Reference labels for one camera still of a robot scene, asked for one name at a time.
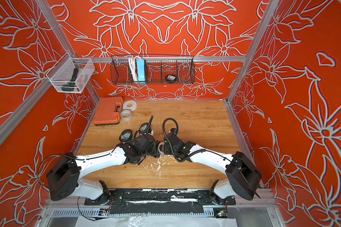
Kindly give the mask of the teal charger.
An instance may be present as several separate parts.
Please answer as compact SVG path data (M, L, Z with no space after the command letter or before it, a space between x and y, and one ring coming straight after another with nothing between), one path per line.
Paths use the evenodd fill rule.
M128 132L121 135L122 141L128 141L128 140L130 140L130 138L131 138L131 134Z

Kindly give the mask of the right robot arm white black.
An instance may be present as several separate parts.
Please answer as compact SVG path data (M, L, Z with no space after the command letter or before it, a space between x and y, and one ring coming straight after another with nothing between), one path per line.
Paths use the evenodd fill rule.
M164 137L164 153L173 155L178 162L192 162L211 167L226 175L211 187L211 193L220 199L237 195L251 201L257 196L262 177L255 164L242 152L224 154L206 149L194 142L184 142L176 133Z

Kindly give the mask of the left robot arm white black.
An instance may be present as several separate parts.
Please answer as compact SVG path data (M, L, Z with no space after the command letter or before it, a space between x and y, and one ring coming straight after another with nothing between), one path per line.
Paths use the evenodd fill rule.
M106 204L111 198L106 183L87 180L85 176L111 166L139 165L147 156L158 158L157 146L158 142L152 135L144 134L112 150L93 155L66 153L46 174L50 198L60 201L77 196L88 199L91 204Z

